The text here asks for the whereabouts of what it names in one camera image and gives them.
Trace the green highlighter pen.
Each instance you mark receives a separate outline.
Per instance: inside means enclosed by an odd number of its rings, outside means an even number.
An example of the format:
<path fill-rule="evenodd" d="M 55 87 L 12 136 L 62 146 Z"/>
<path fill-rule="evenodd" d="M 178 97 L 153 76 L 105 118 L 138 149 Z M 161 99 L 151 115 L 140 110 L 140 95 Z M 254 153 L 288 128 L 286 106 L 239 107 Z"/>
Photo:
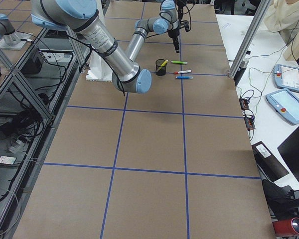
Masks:
<path fill-rule="evenodd" d="M 186 65 L 188 64 L 188 62 L 186 61 L 175 61 L 175 60 L 171 60 L 172 64 L 180 64 L 180 65 Z"/>

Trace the red marker pen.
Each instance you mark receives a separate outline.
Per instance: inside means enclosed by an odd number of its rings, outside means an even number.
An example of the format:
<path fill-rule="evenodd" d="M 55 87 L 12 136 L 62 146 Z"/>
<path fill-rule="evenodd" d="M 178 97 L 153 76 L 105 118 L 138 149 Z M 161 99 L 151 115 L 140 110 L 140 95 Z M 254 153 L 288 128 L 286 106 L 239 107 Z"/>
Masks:
<path fill-rule="evenodd" d="M 176 71 L 174 72 L 175 75 L 180 75 L 180 74 L 188 74 L 191 73 L 192 70 L 184 70 L 184 71 Z"/>

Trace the lower teach pendant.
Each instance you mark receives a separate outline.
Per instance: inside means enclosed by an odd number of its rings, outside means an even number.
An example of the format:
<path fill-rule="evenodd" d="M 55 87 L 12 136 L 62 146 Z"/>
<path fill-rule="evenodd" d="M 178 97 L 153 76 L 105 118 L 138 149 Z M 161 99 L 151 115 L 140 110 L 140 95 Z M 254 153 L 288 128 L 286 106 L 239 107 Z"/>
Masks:
<path fill-rule="evenodd" d="M 299 124 L 299 98 L 289 89 L 280 89 L 266 95 L 267 102 L 288 123 Z"/>

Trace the black mesh pen cup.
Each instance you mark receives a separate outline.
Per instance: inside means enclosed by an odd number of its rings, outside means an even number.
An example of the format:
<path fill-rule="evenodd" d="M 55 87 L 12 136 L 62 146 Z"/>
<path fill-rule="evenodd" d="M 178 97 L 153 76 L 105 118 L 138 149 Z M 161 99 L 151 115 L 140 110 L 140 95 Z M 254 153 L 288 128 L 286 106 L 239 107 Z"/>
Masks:
<path fill-rule="evenodd" d="M 160 66 L 164 60 L 165 59 L 157 59 L 155 62 L 155 73 L 158 76 L 164 76 L 166 74 L 166 65 L 164 67 Z"/>

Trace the upper teach pendant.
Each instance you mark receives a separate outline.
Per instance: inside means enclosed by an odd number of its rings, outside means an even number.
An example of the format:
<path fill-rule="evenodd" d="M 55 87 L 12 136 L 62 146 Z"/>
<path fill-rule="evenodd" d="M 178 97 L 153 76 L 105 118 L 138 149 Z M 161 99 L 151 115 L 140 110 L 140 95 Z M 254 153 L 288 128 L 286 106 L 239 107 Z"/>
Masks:
<path fill-rule="evenodd" d="M 299 93 L 299 67 L 277 64 L 273 68 L 273 76 L 278 88 Z"/>

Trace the orange black connector block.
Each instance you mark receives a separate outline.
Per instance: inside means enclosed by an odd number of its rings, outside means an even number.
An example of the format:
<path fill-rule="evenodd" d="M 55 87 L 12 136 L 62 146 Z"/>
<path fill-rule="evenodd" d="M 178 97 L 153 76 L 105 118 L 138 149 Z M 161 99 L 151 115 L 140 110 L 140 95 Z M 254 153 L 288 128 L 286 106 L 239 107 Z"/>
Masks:
<path fill-rule="evenodd" d="M 245 110 L 249 110 L 249 102 L 250 100 L 249 99 L 244 99 L 244 98 L 240 98 L 239 99 L 239 103 L 240 103 L 240 106 L 241 106 L 241 110 L 245 111 Z"/>

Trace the blue highlighter pen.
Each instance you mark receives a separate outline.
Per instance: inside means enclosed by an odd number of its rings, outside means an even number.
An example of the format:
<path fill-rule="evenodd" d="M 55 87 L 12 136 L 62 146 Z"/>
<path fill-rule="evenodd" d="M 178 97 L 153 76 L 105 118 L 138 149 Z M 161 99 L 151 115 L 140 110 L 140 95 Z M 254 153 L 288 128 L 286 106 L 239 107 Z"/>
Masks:
<path fill-rule="evenodd" d="M 176 76 L 176 79 L 193 79 L 193 76 Z"/>

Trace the red cylindrical bottle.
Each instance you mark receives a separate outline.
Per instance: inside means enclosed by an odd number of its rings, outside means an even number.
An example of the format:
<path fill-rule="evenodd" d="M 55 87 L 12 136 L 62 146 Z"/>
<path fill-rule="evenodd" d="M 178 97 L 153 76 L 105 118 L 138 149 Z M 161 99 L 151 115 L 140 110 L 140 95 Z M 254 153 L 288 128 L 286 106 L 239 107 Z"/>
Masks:
<path fill-rule="evenodd" d="M 291 218 L 273 222 L 277 237 L 299 236 L 299 218 Z"/>

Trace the smartphone on lower shelf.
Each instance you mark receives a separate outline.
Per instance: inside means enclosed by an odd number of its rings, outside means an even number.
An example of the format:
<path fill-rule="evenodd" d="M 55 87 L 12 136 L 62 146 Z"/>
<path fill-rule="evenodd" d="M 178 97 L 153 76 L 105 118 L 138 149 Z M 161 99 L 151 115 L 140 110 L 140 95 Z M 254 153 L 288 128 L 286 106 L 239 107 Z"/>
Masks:
<path fill-rule="evenodd" d="M 0 164 L 14 165 L 15 161 L 16 161 L 16 157 L 11 157 L 11 156 L 0 157 Z"/>

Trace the black box with label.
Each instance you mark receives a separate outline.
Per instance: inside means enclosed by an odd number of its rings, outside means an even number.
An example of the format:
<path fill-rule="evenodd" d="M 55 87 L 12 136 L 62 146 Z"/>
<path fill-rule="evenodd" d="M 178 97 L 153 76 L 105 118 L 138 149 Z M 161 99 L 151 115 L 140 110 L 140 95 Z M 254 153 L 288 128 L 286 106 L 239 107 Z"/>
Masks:
<path fill-rule="evenodd" d="M 252 150 L 257 165 L 271 181 L 277 181 L 289 174 L 262 141 L 253 144 Z"/>

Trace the aluminium frame post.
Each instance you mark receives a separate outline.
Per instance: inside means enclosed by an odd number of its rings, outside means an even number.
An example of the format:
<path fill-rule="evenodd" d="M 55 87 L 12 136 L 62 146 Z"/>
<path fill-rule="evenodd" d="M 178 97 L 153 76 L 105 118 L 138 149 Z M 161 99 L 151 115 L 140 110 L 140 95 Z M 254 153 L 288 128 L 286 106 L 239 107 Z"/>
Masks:
<path fill-rule="evenodd" d="M 236 54 L 236 57 L 232 63 L 232 66 L 228 71 L 227 76 L 229 78 L 234 78 L 235 74 L 237 73 L 238 68 L 242 60 L 246 56 L 247 50 L 249 49 L 249 46 L 266 14 L 266 11 L 271 5 L 271 2 L 272 2 L 271 0 L 261 0 L 258 9 L 256 10 L 256 13 L 251 21 L 251 24 L 246 32 L 246 35 L 240 45 L 240 48 Z"/>

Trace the brown paper table cover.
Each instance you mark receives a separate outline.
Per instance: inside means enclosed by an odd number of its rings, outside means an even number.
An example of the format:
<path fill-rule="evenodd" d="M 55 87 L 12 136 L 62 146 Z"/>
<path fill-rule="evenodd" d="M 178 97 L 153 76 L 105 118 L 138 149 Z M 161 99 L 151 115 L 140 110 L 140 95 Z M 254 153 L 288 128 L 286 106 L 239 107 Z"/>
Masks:
<path fill-rule="evenodd" d="M 16 239 L 272 239 L 275 236 L 214 9 L 196 5 L 180 53 L 167 35 L 137 62 L 184 60 L 146 94 L 78 80 Z"/>

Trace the aluminium side frame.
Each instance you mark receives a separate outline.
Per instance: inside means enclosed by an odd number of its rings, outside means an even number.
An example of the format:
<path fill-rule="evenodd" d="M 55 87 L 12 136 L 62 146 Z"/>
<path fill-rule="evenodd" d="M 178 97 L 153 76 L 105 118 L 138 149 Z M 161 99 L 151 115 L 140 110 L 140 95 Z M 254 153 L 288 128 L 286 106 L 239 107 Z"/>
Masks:
<path fill-rule="evenodd" d="M 0 239 L 10 238 L 38 177 L 88 49 L 71 31 L 20 32 L 19 51 L 0 49 Z"/>

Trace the person in cream sweater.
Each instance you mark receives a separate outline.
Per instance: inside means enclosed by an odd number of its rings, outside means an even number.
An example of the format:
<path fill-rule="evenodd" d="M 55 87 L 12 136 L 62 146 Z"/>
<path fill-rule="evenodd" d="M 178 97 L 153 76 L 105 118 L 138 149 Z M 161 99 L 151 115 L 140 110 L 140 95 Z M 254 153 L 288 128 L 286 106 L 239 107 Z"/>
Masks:
<path fill-rule="evenodd" d="M 299 32 L 299 0 L 273 0 L 263 23 L 270 32 L 278 32 L 290 43 Z"/>

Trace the teach pendant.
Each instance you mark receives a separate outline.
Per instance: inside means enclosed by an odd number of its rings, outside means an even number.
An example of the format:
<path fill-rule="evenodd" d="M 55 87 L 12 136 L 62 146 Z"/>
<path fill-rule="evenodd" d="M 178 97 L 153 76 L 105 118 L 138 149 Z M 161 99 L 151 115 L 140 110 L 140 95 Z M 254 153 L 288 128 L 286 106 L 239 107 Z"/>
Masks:
<path fill-rule="evenodd" d="M 273 68 L 273 76 L 278 88 L 299 93 L 299 67 L 277 64 Z"/>
<path fill-rule="evenodd" d="M 266 95 L 267 102 L 288 123 L 299 124 L 299 98 L 289 89 L 280 89 Z"/>

